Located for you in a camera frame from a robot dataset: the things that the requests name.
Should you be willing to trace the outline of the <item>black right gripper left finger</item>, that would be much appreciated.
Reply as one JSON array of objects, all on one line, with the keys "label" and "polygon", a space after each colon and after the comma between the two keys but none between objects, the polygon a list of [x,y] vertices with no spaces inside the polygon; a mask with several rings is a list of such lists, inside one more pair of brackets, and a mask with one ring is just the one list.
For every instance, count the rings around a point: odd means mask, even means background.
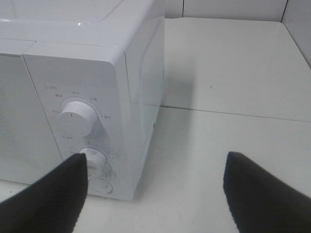
[{"label": "black right gripper left finger", "polygon": [[34,184],[0,203],[0,231],[71,233],[86,195],[86,155],[76,153]]}]

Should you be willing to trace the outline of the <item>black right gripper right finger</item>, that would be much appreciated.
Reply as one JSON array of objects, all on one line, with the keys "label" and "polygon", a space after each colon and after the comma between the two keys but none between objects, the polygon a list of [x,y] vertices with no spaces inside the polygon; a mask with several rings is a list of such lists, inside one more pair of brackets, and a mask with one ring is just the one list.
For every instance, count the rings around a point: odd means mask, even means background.
[{"label": "black right gripper right finger", "polygon": [[223,189],[241,233],[309,233],[311,199],[239,152],[226,158]]}]

